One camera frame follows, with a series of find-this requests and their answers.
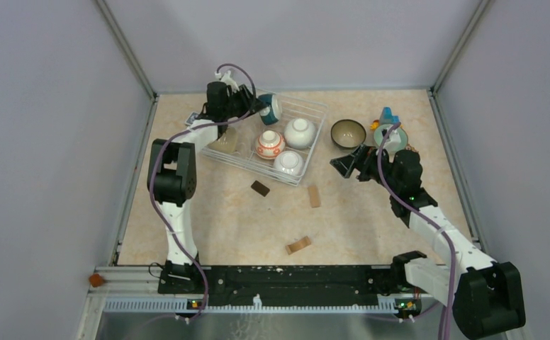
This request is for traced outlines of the blue bowl white dots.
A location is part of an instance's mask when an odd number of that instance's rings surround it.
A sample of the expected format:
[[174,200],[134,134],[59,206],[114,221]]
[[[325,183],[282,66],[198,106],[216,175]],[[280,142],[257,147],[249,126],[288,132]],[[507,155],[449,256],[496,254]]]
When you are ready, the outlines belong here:
[[283,109],[279,97],[273,93],[264,93],[258,99],[266,105],[266,108],[258,112],[261,121],[265,125],[274,125],[282,119]]

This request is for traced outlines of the dark blue bowl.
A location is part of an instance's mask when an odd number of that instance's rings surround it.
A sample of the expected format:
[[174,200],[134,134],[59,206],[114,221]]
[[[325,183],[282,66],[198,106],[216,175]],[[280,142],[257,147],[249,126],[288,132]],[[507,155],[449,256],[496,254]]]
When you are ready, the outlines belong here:
[[366,130],[355,120],[342,119],[332,125],[330,138],[341,149],[355,149],[366,140]]

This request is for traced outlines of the celadon green bowl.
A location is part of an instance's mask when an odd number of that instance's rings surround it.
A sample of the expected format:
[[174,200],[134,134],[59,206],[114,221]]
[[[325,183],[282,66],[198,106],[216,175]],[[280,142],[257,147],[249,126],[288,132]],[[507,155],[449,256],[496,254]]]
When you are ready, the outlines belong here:
[[377,147],[383,144],[383,148],[390,154],[405,149],[408,145],[408,136],[404,129],[397,127],[389,136],[388,139],[383,142],[385,134],[393,127],[393,124],[379,125],[373,133],[374,142]]

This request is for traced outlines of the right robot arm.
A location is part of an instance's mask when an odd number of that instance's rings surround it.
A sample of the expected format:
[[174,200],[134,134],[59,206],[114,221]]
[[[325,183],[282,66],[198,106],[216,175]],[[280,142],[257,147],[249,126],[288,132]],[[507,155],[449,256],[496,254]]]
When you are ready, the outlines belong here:
[[390,194],[391,210],[406,227],[430,244],[446,269],[418,256],[390,272],[391,285],[400,292],[414,286],[444,306],[443,339],[449,338],[450,318],[468,339],[481,339],[526,324],[522,280],[511,262],[500,263],[465,237],[445,217],[437,201],[422,185],[420,155],[402,149],[390,157],[386,150],[364,144],[351,154],[330,160],[346,179],[373,180]]

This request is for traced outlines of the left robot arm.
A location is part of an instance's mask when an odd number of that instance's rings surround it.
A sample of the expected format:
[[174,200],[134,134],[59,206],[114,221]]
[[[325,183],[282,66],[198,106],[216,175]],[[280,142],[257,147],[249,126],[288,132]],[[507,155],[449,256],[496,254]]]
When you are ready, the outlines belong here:
[[208,279],[193,240],[191,199],[198,184],[196,155],[217,141],[228,126],[261,111],[254,85],[234,87],[223,81],[207,85],[202,111],[185,130],[151,144],[147,189],[165,225],[168,252],[160,293],[207,293]]

